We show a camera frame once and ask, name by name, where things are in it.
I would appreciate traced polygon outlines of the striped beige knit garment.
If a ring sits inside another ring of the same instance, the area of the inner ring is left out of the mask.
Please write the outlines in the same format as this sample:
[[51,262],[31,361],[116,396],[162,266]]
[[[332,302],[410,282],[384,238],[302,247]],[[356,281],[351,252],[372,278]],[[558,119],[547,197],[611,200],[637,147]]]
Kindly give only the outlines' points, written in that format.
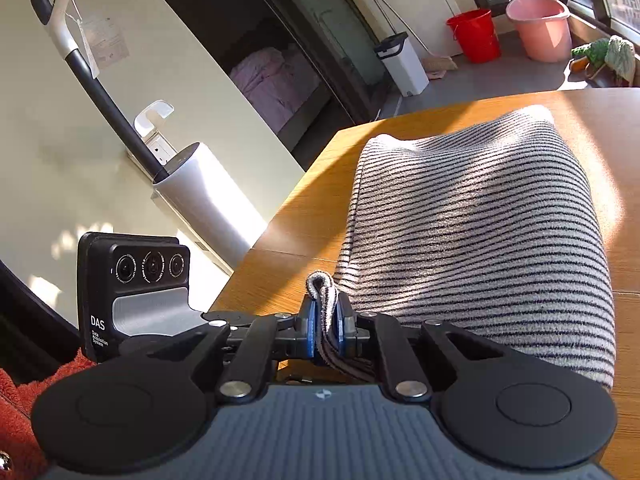
[[614,382],[610,272],[585,171],[547,107],[454,133],[363,147],[333,273],[316,271],[317,348],[360,380],[333,333],[338,298],[403,326],[447,322]]

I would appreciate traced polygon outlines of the white stick vacuum cleaner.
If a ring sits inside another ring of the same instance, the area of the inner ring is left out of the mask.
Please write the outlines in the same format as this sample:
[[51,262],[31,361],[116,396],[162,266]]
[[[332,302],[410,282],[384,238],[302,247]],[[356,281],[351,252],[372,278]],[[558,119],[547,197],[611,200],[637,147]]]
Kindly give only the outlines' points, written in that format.
[[148,106],[134,122],[118,108],[78,47],[66,22],[73,0],[30,0],[58,54],[88,97],[151,178],[153,193],[182,220],[227,273],[232,273],[265,231],[266,222],[221,162],[202,142],[188,145],[164,162],[149,147],[174,108],[163,101]]

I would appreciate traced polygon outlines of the red fuzzy cloth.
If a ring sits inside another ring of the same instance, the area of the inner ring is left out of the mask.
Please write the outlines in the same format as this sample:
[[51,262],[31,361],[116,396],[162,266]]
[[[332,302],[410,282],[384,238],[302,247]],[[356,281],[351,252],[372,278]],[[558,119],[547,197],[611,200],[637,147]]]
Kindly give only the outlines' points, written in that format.
[[35,479],[43,474],[50,463],[44,456],[32,431],[32,408],[47,388],[59,380],[88,370],[96,363],[81,351],[72,362],[62,365],[50,377],[24,385],[1,371],[1,478],[8,480]]

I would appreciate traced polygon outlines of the bed with pink bedding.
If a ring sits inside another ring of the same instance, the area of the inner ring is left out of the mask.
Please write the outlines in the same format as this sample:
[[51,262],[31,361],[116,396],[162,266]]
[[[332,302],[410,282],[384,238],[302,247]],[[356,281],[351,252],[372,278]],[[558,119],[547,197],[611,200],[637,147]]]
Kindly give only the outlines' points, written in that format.
[[230,78],[289,151],[332,98],[297,44],[247,55],[232,68]]

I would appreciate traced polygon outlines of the white trash bin black lid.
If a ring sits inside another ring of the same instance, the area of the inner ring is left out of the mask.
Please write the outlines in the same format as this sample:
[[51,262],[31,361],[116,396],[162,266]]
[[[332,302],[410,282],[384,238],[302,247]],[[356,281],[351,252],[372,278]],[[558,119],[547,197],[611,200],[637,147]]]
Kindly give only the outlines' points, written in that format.
[[374,53],[405,98],[420,96],[430,83],[406,32],[386,37],[374,47]]

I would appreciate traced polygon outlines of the red plastic bucket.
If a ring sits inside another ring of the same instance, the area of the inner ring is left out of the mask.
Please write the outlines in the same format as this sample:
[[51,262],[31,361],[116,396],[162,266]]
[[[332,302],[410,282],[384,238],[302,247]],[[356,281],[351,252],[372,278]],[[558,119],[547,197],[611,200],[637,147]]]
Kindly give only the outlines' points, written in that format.
[[448,18],[446,24],[470,63],[483,64],[500,58],[501,48],[491,10],[463,12]]

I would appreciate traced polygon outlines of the pink plastic bucket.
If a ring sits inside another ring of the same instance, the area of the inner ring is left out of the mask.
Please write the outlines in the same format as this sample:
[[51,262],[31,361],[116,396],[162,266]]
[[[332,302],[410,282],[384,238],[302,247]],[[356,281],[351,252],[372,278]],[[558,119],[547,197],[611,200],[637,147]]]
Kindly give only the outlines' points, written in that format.
[[506,17],[532,60],[559,63],[570,58],[570,11],[561,1],[512,0],[506,6]]

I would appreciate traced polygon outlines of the light green plush slipper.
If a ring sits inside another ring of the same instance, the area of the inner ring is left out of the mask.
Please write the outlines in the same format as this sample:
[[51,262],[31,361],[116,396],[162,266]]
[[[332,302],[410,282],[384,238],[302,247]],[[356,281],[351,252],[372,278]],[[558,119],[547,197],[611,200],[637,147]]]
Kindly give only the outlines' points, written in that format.
[[604,58],[605,65],[619,81],[632,86],[636,74],[636,51],[634,44],[617,35],[608,38],[608,50]]

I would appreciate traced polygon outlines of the white wall hook socket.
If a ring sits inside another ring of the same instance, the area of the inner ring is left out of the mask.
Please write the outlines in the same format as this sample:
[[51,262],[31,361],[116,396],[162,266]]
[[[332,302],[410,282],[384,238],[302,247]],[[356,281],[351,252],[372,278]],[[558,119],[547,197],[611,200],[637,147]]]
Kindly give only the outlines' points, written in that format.
[[174,111],[175,107],[171,104],[156,100],[134,118],[134,130],[162,165],[166,165],[177,154],[162,133],[166,120]]

